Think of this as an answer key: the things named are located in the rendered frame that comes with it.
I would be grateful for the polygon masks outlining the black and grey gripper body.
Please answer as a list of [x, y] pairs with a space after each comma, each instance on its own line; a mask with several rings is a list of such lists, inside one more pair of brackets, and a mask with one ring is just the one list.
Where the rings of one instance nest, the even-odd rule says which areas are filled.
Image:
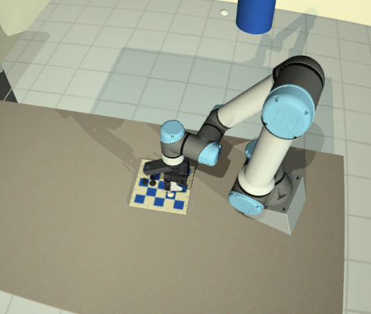
[[190, 171], [190, 162], [188, 160], [189, 158], [184, 157], [183, 161], [178, 165], [168, 165], [163, 161], [167, 167], [173, 168], [170, 172], [164, 172], [164, 181], [167, 179], [168, 182], [176, 182], [180, 186], [187, 186], [188, 173]]

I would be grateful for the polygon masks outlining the blue and cream chessboard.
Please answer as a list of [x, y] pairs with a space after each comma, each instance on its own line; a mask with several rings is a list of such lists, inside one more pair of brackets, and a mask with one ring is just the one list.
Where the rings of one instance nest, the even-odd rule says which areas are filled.
[[[143, 173], [145, 162], [149, 161], [152, 160], [142, 159], [135, 187], [132, 193], [130, 206], [186, 214], [195, 166], [190, 166], [187, 186], [180, 186], [179, 183], [176, 183], [176, 185], [182, 187], [183, 190], [173, 191], [174, 196], [169, 197], [167, 195], [168, 192], [165, 190], [165, 183], [163, 180], [164, 172], [152, 174], [156, 185], [150, 186], [150, 175], [146, 176]], [[143, 178], [146, 179], [147, 185], [142, 183]]]

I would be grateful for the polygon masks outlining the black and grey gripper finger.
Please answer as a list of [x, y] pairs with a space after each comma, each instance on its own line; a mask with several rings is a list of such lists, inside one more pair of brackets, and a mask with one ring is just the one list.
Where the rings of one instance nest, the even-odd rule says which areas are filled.
[[183, 190], [182, 187], [177, 186], [176, 182], [168, 182], [167, 179], [165, 179], [165, 190], [168, 193], [172, 194], [173, 190]]

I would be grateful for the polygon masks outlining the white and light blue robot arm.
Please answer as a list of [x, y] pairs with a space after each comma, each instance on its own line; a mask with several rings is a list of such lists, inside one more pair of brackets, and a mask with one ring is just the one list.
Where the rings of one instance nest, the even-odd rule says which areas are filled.
[[258, 139], [245, 147], [246, 160], [228, 200], [235, 209], [251, 215], [260, 214], [264, 206], [282, 204], [293, 191], [282, 160], [292, 141], [312, 124], [324, 84], [317, 61], [303, 55], [291, 57], [237, 97], [216, 105], [196, 135], [185, 131], [180, 121], [166, 121], [160, 128], [162, 159], [146, 162], [143, 173], [170, 172], [173, 168], [163, 161], [178, 165], [184, 157], [214, 166], [225, 132], [262, 111], [264, 127]]

